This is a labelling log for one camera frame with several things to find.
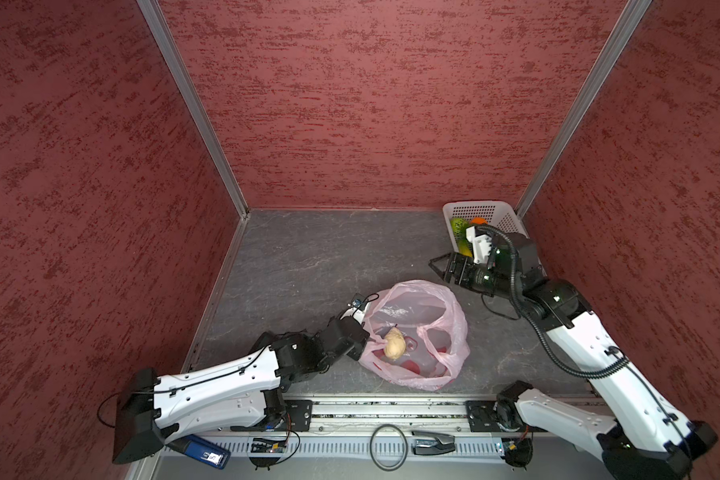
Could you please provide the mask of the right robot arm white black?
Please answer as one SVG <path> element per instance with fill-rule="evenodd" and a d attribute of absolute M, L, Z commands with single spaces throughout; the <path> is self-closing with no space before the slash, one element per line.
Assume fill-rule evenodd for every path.
<path fill-rule="evenodd" d="M 600 459 L 615 479 L 686 479 L 718 435 L 694 421 L 636 368 L 571 283 L 547 277 L 532 240 L 488 225 L 474 228 L 471 255 L 430 260 L 446 283 L 509 301 L 550 360 L 590 383 L 611 413 L 599 416 L 517 381 L 501 391 L 493 419 L 507 432 L 541 429 Z"/>

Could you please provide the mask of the small green fruit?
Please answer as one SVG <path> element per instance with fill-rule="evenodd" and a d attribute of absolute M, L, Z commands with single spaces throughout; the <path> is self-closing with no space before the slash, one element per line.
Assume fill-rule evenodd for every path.
<path fill-rule="evenodd" d="M 450 219 L 450 227 L 454 238 L 459 241 L 466 238 L 466 230 L 470 227 L 470 222 L 463 218 L 453 217 Z"/>

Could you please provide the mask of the white plastic basket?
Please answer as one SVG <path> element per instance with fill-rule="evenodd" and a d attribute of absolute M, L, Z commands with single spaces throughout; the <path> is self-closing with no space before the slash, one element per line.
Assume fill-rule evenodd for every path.
<path fill-rule="evenodd" d="M 460 201 L 446 203 L 442 207 L 442 213 L 448 230 L 452 249 L 459 251 L 456 233 L 452 227 L 452 219 L 460 218 L 467 223 L 475 218 L 482 218 L 488 224 L 501 229 L 504 232 L 522 233 L 529 236 L 525 225 L 516 215 L 513 208 L 503 201 Z"/>

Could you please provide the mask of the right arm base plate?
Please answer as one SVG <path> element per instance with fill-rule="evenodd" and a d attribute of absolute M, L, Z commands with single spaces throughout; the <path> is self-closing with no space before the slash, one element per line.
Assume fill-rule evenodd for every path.
<path fill-rule="evenodd" d="M 471 400 L 465 402 L 465 407 L 471 432 L 509 434 L 543 432 L 541 428 L 528 426 L 522 420 L 515 403 L 510 400 Z"/>

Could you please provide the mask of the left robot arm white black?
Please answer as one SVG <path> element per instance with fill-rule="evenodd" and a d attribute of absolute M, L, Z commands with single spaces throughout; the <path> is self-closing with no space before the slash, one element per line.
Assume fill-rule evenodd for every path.
<path fill-rule="evenodd" d="M 146 458 L 217 428 L 263 431 L 286 417 L 284 392 L 327 372 L 343 356 L 358 360 L 369 334 L 350 308 L 315 333 L 262 334 L 243 357 L 190 373 L 134 373 L 116 401 L 112 461 Z"/>

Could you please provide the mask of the pink plastic bag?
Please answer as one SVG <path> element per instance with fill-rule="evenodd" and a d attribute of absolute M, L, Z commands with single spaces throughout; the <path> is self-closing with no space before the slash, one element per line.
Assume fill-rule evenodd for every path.
<path fill-rule="evenodd" d="M 468 322 L 454 293 L 424 280 L 400 282 L 378 293 L 363 327 L 370 337 L 359 360 L 383 380 L 434 392 L 455 380 L 470 355 Z M 397 327 L 407 351 L 396 361 L 384 356 L 384 337 Z"/>

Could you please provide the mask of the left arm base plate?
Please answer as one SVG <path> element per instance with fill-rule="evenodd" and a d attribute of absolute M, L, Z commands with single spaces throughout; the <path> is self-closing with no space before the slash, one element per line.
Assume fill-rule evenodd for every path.
<path fill-rule="evenodd" d="M 310 400 L 284 400 L 265 408 L 265 417 L 249 426 L 231 426 L 232 432 L 307 432 L 311 424 L 313 402 Z"/>

